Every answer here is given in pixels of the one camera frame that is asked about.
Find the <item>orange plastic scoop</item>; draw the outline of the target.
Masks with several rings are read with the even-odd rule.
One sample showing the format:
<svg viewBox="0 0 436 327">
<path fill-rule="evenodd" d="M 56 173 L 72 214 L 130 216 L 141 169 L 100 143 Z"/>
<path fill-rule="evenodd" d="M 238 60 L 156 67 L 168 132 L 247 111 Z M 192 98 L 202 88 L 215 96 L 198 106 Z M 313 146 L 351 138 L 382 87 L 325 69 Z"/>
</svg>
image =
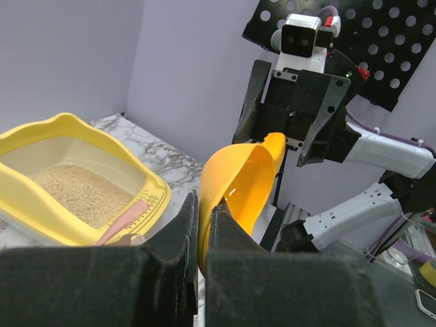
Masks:
<svg viewBox="0 0 436 327">
<path fill-rule="evenodd" d="M 282 164 L 286 137 L 269 133 L 262 143 L 239 143 L 214 153 L 200 177 L 198 266 L 206 274 L 212 210 L 225 200 L 233 219 L 248 234 L 260 216 Z"/>
</svg>

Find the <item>pink cat litter bag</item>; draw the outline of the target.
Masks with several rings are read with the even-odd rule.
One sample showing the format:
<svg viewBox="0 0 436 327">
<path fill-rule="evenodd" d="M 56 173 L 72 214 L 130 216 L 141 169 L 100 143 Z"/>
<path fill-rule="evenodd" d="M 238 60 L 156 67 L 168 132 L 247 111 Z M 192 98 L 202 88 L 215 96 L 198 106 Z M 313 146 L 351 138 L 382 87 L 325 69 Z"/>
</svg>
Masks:
<svg viewBox="0 0 436 327">
<path fill-rule="evenodd" d="M 145 237 L 137 234 L 126 234 L 122 236 L 118 241 L 112 243 L 114 246 L 138 246 L 146 241 Z"/>
</svg>

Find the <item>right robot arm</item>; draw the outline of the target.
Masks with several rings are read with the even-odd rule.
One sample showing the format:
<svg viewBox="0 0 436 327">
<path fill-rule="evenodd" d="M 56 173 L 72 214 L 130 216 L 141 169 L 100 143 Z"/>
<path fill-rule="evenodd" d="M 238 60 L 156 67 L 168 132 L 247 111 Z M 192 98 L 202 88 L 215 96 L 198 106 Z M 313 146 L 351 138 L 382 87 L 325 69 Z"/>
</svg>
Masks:
<svg viewBox="0 0 436 327">
<path fill-rule="evenodd" d="M 298 152 L 300 167 L 356 162 L 382 171 L 379 178 L 363 176 L 368 188 L 350 200 L 287 224 L 280 251 L 321 251 L 374 221 L 398 216 L 399 222 L 367 240 L 367 255 L 377 255 L 399 238 L 410 215 L 435 205 L 434 150 L 367 127 L 347 111 L 368 77 L 338 50 L 324 56 L 320 71 L 297 68 L 295 60 L 276 67 L 253 63 L 235 143 L 276 133 L 286 151 Z"/>
</svg>

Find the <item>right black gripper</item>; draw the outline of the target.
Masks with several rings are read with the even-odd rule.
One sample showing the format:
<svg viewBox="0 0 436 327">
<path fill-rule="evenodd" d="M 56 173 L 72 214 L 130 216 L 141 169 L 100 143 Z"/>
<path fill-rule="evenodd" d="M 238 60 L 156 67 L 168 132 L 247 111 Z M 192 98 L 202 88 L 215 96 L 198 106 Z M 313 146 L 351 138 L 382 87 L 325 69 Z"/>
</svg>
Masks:
<svg viewBox="0 0 436 327">
<path fill-rule="evenodd" d="M 344 162 L 361 137 L 345 122 L 353 82 L 306 70 L 274 70 L 262 103 L 270 68 L 269 62 L 254 61 L 232 143 L 261 141 L 279 132 L 300 145 L 298 167 Z"/>
</svg>

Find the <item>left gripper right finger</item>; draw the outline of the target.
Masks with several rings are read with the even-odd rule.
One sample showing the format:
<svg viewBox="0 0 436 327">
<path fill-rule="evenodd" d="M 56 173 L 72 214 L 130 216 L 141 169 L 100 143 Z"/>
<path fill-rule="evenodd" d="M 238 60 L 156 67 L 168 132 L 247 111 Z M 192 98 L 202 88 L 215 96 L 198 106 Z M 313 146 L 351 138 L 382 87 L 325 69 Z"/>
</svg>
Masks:
<svg viewBox="0 0 436 327">
<path fill-rule="evenodd" d="M 371 280 L 346 255 L 271 253 L 233 219 L 211 215 L 206 326 L 384 326 Z"/>
</svg>

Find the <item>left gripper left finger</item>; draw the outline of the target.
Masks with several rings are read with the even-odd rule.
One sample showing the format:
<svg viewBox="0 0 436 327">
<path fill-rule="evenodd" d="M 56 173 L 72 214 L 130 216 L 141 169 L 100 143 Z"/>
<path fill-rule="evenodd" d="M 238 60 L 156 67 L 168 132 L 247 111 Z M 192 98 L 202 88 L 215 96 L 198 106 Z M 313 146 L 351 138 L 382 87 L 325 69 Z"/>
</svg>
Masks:
<svg viewBox="0 0 436 327">
<path fill-rule="evenodd" d="M 1 252 L 2 326 L 192 326 L 199 199 L 137 246 Z"/>
</svg>

